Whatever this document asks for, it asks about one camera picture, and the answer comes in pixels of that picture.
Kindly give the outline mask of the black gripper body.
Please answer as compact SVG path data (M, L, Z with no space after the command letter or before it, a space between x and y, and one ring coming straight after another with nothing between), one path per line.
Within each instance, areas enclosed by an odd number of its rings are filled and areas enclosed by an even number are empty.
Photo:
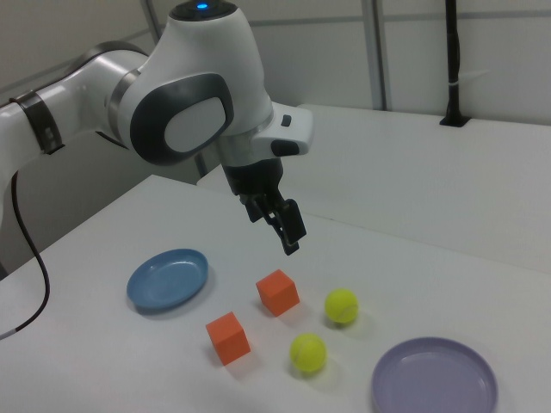
M245 166L226 166L223 170L232 193L237 196L266 196L269 201L283 200L279 183L283 176L279 158L262 160Z

